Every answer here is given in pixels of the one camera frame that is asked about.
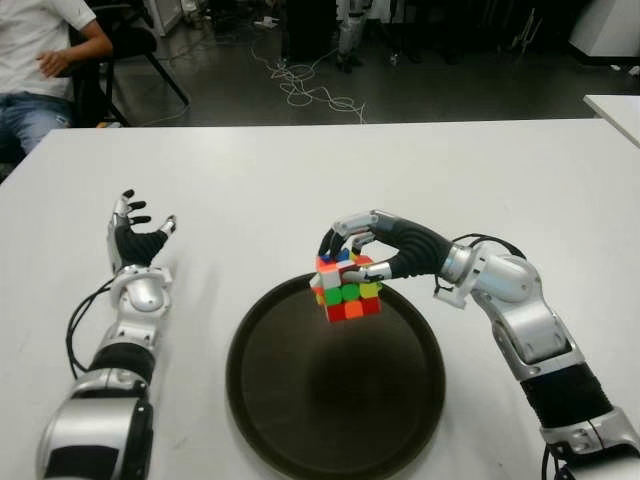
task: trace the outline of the person's hand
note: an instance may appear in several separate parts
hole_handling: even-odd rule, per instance
[[[47,78],[57,77],[69,68],[70,63],[64,51],[48,50],[38,55],[36,60],[40,63],[40,71]]]

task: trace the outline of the white cabinet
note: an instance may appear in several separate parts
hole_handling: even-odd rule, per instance
[[[640,56],[640,1],[594,0],[580,15],[570,42],[590,57]]]

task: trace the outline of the white t-shirt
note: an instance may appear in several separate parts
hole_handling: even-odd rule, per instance
[[[36,57],[69,48],[69,25],[95,14],[84,0],[0,0],[0,94],[30,92],[70,99],[68,78],[46,78]]]

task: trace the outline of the black cable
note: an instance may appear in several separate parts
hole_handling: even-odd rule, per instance
[[[551,453],[551,450],[549,450],[548,445],[545,445],[544,454],[542,455],[542,473],[540,476],[542,480],[547,480],[547,466],[549,465],[549,453]]]
[[[67,334],[65,336],[65,344],[67,347],[67,357],[69,359],[69,366],[71,367],[71,373],[73,375],[73,378],[76,378],[76,379],[78,378],[76,367],[83,372],[87,371],[87,368],[80,363],[80,361],[77,359],[75,352],[73,350],[73,334],[75,333],[76,328],[78,328],[78,325],[80,324],[80,321],[84,317],[85,313],[87,313],[87,310],[89,310],[89,307],[91,307],[91,304],[93,304],[93,301],[99,295],[111,290],[109,285],[111,285],[112,282],[113,282],[113,279],[110,279],[109,281],[105,282],[100,288],[98,288],[95,292],[93,292],[91,295],[85,298],[80,303],[80,305],[78,305],[76,309],[73,311],[73,313],[71,314],[71,318],[69,318],[69,323],[67,324]]]
[[[469,245],[467,245],[470,248],[475,247],[476,245],[478,245],[479,243],[482,242],[495,242],[498,243],[500,245],[502,245],[504,248],[506,248],[509,253],[511,255],[515,255],[516,257],[520,257],[523,259],[527,259],[527,257],[525,257],[524,253],[522,253],[522,250],[520,250],[518,247],[516,247],[515,245],[513,245],[510,242],[507,242],[506,240],[503,240],[499,237],[494,237],[492,235],[485,235],[483,233],[467,233],[466,235],[461,235],[459,237],[454,238],[453,240],[451,240],[453,243],[459,242],[460,240],[465,240],[467,238],[475,238],[475,240],[473,240],[471,243],[469,243]],[[436,287],[434,290],[434,294],[438,293],[438,291],[440,291],[441,289],[443,290],[447,290],[449,292],[453,291],[453,287],[443,287],[440,284],[440,277],[439,275],[434,275],[434,280],[436,282]]]

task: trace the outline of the tangled cable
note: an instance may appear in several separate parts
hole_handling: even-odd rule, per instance
[[[355,113],[360,120],[360,124],[367,123],[364,119],[364,110],[366,103],[356,106],[355,100],[350,97],[333,97],[329,90],[324,87],[314,87],[308,89],[305,82],[310,81],[316,76],[316,66],[325,58],[333,55],[336,50],[323,55],[311,65],[299,64],[287,66],[284,63],[278,63],[276,67],[271,66],[268,60],[258,57],[254,50],[255,42],[249,48],[251,56],[254,60],[265,65],[267,70],[271,72],[272,80],[282,80],[280,90],[287,94],[287,104],[292,107],[306,107],[311,105],[313,101],[326,103],[331,110],[341,113]]]

